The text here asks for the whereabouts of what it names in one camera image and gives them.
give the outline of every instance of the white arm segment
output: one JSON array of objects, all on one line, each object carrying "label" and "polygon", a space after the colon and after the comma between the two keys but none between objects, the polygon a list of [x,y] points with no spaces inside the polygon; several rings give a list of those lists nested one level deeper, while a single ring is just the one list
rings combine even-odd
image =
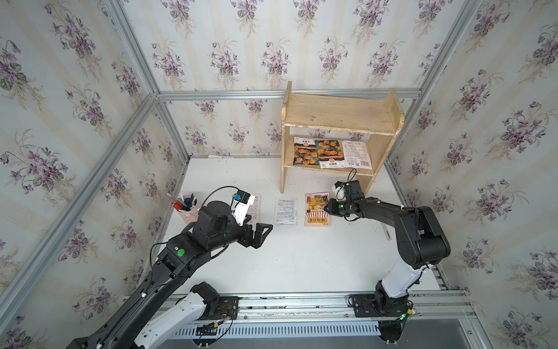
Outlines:
[{"label": "white arm segment", "polygon": [[154,320],[149,321],[140,331],[134,343],[145,349],[155,349],[184,324],[198,319],[205,310],[203,298],[190,292],[186,298]]},{"label": "white arm segment", "polygon": [[387,276],[382,280],[382,286],[390,298],[406,296],[407,289],[418,280],[422,272],[427,268],[426,265],[414,270],[403,258],[399,257],[397,262]]}]

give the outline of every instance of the wooden shelf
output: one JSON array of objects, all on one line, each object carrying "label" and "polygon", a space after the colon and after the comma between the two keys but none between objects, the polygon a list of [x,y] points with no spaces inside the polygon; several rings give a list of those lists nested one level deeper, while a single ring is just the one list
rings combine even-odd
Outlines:
[{"label": "wooden shelf", "polygon": [[393,135],[386,101],[292,93],[285,126]]},{"label": "wooden shelf", "polygon": [[[309,139],[319,139],[319,138],[312,138],[312,137],[304,137]],[[326,171],[326,172],[337,172],[337,173],[344,173],[349,174],[352,168],[346,169],[321,169],[320,165],[318,166],[311,166],[311,165],[293,165],[292,162],[295,158],[295,138],[294,136],[290,136],[287,144],[285,145],[285,161],[283,162],[283,166],[287,168],[294,168],[294,169],[305,169],[305,170],[312,170],[312,171]],[[358,174],[363,176],[371,176],[374,177],[373,170],[366,170],[366,169],[358,169]]]},{"label": "wooden shelf", "polygon": [[289,168],[342,174],[351,171],[351,168],[321,169],[320,166],[293,165],[295,140],[290,135],[291,127],[370,134],[367,149],[372,170],[358,169],[356,174],[360,187],[367,193],[405,121],[395,91],[390,90],[385,101],[296,94],[291,91],[292,83],[288,82],[281,110],[281,193],[285,189]]}]

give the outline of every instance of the shelf board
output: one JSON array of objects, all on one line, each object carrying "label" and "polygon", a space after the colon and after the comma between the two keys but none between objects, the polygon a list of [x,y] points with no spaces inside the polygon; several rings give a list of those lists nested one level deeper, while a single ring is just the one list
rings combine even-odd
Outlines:
[{"label": "shelf board", "polygon": [[[291,169],[305,169],[305,170],[312,170],[312,171],[327,171],[327,172],[336,172],[336,173],[344,173],[349,174],[349,172],[353,168],[343,168],[343,169],[321,169],[320,166],[312,166],[312,165],[293,165],[292,161],[295,158],[295,138],[293,136],[288,138],[287,144],[285,145],[285,163],[283,163],[283,167],[291,168]],[[357,174],[362,176],[370,176],[374,177],[374,170],[367,170],[367,169],[357,169]]]},{"label": "shelf board", "polygon": [[394,135],[386,101],[291,93],[283,125]]}]

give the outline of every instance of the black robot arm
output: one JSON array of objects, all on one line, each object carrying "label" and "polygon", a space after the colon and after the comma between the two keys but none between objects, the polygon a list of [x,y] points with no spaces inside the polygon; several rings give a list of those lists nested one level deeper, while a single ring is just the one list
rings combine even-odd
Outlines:
[{"label": "black robot arm", "polygon": [[262,246],[273,225],[257,223],[254,231],[247,224],[250,219],[247,214],[240,226],[224,202],[213,201],[202,207],[198,221],[169,239],[152,270],[109,321],[91,336],[74,339],[66,349],[137,348],[134,340],[141,329],[178,287],[212,259],[212,250],[233,242],[244,247]]},{"label": "black robot arm", "polygon": [[430,207],[403,207],[365,198],[357,180],[335,186],[344,189],[345,200],[329,200],[326,212],[340,217],[355,214],[394,227],[399,254],[413,269],[438,264],[450,255],[450,245]]}]

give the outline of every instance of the floral wallpaper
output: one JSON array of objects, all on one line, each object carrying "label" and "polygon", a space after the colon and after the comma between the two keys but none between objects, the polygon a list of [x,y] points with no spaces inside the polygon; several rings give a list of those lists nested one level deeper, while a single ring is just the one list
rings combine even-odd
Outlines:
[{"label": "floral wallpaper", "polygon": [[[418,87],[463,3],[123,2],[160,90],[284,89],[289,80],[295,89]],[[485,9],[477,46],[508,7]]]},{"label": "floral wallpaper", "polygon": [[[69,233],[20,311],[25,321],[15,319],[3,347],[22,340],[22,348],[65,347],[107,321],[140,280],[168,207],[166,193],[174,193],[180,174],[176,150],[151,114]],[[0,242],[2,277],[13,275],[15,258],[3,253],[12,243]]]},{"label": "floral wallpaper", "polygon": [[[102,1],[0,2],[0,293],[146,96],[107,14]],[[69,241],[61,259],[95,254],[76,229],[87,248]]]},{"label": "floral wallpaper", "polygon": [[[410,98],[401,98],[403,110]],[[186,149],[194,156],[281,154],[281,99],[167,102]],[[367,142],[369,135],[291,127],[291,135]]]},{"label": "floral wallpaper", "polygon": [[408,203],[435,211],[442,268],[494,348],[558,343],[557,12],[485,0],[391,159]]},{"label": "floral wallpaper", "polygon": [[[103,1],[0,2],[0,293],[146,97]],[[61,348],[135,287],[181,164],[156,114],[68,232],[1,348]]]}]

